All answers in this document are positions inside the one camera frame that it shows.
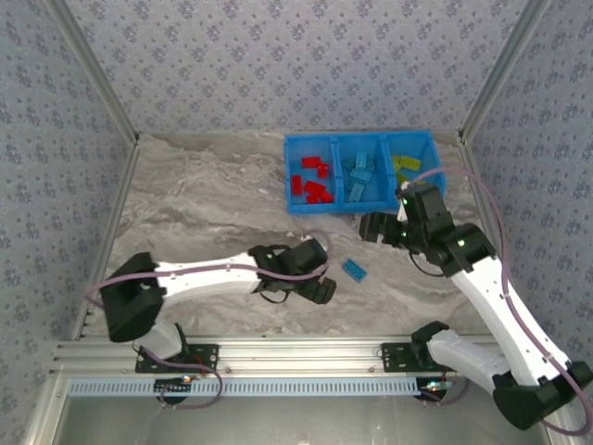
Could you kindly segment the aluminium corner post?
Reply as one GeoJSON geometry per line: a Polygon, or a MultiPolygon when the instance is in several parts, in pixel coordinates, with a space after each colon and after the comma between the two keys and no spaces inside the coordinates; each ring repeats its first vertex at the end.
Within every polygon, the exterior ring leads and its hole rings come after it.
{"type": "Polygon", "coordinates": [[[80,61],[91,84],[102,99],[115,125],[124,138],[134,144],[137,134],[132,122],[68,4],[65,0],[44,0],[44,2],[80,61]]]}
{"type": "Polygon", "coordinates": [[[465,145],[475,137],[551,3],[552,0],[525,0],[518,19],[511,28],[492,69],[486,76],[485,83],[459,129],[460,140],[465,145]]]}

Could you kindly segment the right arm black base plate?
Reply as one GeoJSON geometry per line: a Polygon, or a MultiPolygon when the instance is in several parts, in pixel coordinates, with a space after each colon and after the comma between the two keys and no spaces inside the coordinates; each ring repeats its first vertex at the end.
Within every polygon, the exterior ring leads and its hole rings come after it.
{"type": "Polygon", "coordinates": [[[386,373],[444,373],[452,368],[437,363],[422,343],[383,343],[380,358],[386,373]]]}

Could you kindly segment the aluminium side rail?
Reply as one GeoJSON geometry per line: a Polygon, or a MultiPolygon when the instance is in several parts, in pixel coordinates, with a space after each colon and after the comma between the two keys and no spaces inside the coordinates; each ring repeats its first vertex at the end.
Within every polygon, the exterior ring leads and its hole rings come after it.
{"type": "Polygon", "coordinates": [[[489,333],[499,339],[499,329],[509,328],[511,333],[523,335],[521,330],[525,327],[522,315],[531,315],[525,308],[523,301],[515,292],[510,283],[510,272],[508,270],[508,260],[505,255],[507,252],[506,236],[504,235],[504,225],[500,224],[500,212],[493,198],[492,193],[481,179],[477,168],[473,152],[469,145],[465,145],[459,136],[461,153],[461,176],[464,183],[464,190],[468,192],[472,199],[474,209],[474,218],[480,223],[479,227],[487,238],[487,241],[495,249],[495,256],[489,258],[488,266],[484,265],[483,276],[488,276],[492,282],[490,290],[493,298],[493,314],[486,316],[481,314],[489,333]]]}
{"type": "Polygon", "coordinates": [[[84,323],[89,312],[91,303],[88,301],[88,288],[102,281],[107,269],[108,260],[113,248],[113,243],[116,237],[117,228],[120,222],[120,217],[123,212],[125,202],[128,196],[129,188],[132,182],[134,170],[139,156],[138,140],[134,140],[131,149],[126,158],[124,169],[116,189],[114,199],[112,201],[111,209],[107,217],[105,230],[103,231],[100,243],[98,245],[98,252],[95,256],[93,266],[91,268],[88,282],[82,289],[82,300],[77,312],[76,320],[73,324],[70,340],[78,341],[82,337],[84,323]]]}

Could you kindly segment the blue three-compartment bin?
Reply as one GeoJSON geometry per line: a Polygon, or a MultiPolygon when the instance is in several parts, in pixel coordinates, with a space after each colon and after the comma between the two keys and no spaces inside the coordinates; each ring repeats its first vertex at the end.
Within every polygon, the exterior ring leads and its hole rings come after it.
{"type": "Polygon", "coordinates": [[[285,193],[287,210],[291,214],[366,213],[371,211],[396,211],[396,171],[393,155],[419,159],[422,167],[418,172],[401,170],[409,181],[441,165],[435,140],[427,130],[393,131],[375,133],[304,133],[289,134],[284,138],[285,193]],[[360,202],[348,203],[347,196],[354,181],[350,171],[342,167],[343,159],[355,158],[357,152],[372,157],[375,170],[372,179],[365,185],[360,202]],[[323,162],[333,166],[333,177],[329,180],[317,178],[317,169],[302,169],[303,157],[321,157],[323,162]],[[291,176],[298,174],[302,184],[314,181],[324,184],[326,191],[334,196],[332,204],[310,205],[306,203],[307,193],[301,196],[291,194],[291,176]]]}

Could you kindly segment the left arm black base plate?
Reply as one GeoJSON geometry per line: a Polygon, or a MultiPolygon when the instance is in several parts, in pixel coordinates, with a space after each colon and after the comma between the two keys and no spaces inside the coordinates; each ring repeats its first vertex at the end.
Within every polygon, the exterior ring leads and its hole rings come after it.
{"type": "Polygon", "coordinates": [[[189,364],[200,364],[216,370],[219,359],[219,346],[216,344],[190,344],[167,362],[180,363],[183,367],[169,366],[150,358],[143,348],[137,351],[135,372],[138,374],[173,374],[201,373],[205,371],[193,369],[189,364]]]}

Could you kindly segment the aluminium frame leg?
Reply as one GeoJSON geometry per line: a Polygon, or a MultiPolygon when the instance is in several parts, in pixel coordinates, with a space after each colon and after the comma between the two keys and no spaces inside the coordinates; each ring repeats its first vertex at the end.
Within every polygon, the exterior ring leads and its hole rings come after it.
{"type": "Polygon", "coordinates": [[[43,384],[18,445],[54,445],[71,379],[50,375],[43,384]]]}

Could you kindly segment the aluminium cross rail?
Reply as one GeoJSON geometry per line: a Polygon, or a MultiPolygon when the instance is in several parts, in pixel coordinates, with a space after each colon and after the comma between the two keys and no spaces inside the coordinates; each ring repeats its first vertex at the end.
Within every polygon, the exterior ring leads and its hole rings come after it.
{"type": "MultiPolygon", "coordinates": [[[[217,344],[217,370],[231,377],[381,375],[380,346],[407,343],[408,337],[328,336],[204,336],[190,343],[217,344]]],[[[104,337],[57,344],[49,365],[52,375],[131,377],[137,354],[129,343],[116,344],[104,337]]]]}

